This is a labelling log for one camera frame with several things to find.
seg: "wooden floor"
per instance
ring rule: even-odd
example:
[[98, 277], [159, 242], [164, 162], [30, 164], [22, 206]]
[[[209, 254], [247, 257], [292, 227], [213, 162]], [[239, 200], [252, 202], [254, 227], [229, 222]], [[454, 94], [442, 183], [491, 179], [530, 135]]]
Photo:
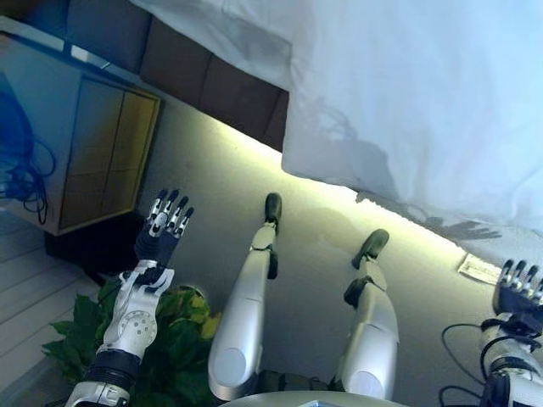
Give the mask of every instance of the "wooden floor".
[[76, 295], [98, 286], [80, 269], [45, 253], [43, 232], [0, 208], [0, 392], [43, 360], [60, 336], [49, 325], [71, 319]]

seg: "wooden cabinet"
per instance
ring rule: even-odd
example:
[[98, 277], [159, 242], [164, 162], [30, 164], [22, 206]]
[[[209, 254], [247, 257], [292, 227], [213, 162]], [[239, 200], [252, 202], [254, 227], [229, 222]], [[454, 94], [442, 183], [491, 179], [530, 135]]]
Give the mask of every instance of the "wooden cabinet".
[[[0, 68], [30, 112], [32, 126], [42, 129], [35, 133], [53, 150], [58, 168], [46, 179], [45, 225], [19, 202], [9, 210], [54, 235], [133, 210], [160, 100], [26, 45], [14, 42], [14, 47], [15, 58]], [[33, 65], [21, 74], [18, 65], [29, 57]], [[29, 84], [38, 84], [42, 92], [32, 97]], [[63, 92], [55, 93], [55, 87]], [[39, 106], [49, 102], [56, 106], [47, 117]]]

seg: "cabinet door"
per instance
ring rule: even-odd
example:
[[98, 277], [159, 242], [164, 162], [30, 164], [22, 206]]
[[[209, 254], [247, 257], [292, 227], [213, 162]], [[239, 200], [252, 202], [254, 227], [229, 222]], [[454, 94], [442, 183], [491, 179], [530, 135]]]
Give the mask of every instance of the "cabinet door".
[[60, 228], [101, 215], [124, 92], [96, 81], [81, 81]]
[[132, 209], [156, 101], [125, 92], [106, 182], [102, 215]]
[[100, 82], [81, 81], [69, 176], [108, 172], [123, 93]]

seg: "white sheet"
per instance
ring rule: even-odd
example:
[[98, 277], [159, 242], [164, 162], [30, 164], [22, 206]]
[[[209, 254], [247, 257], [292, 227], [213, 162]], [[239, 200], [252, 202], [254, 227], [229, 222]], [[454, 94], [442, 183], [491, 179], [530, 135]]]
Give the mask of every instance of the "white sheet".
[[543, 232], [538, 0], [132, 0], [290, 91], [283, 168]]

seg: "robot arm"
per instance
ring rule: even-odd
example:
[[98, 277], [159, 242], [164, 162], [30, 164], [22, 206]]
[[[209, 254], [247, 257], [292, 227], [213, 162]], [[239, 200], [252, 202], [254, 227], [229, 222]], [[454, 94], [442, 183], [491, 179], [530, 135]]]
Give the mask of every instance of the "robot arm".
[[543, 406], [543, 369], [532, 352], [543, 329], [543, 276], [536, 266], [503, 266], [493, 306], [497, 317], [481, 326], [485, 407]]
[[137, 237], [136, 268], [119, 275], [120, 290], [104, 343], [66, 406], [128, 405], [129, 391], [136, 381], [145, 349], [156, 338], [156, 307], [174, 276], [174, 270], [166, 265], [193, 213], [191, 208], [181, 216], [188, 201], [183, 198], [170, 218], [178, 192], [174, 191], [162, 208], [166, 194], [167, 191], [159, 194]]

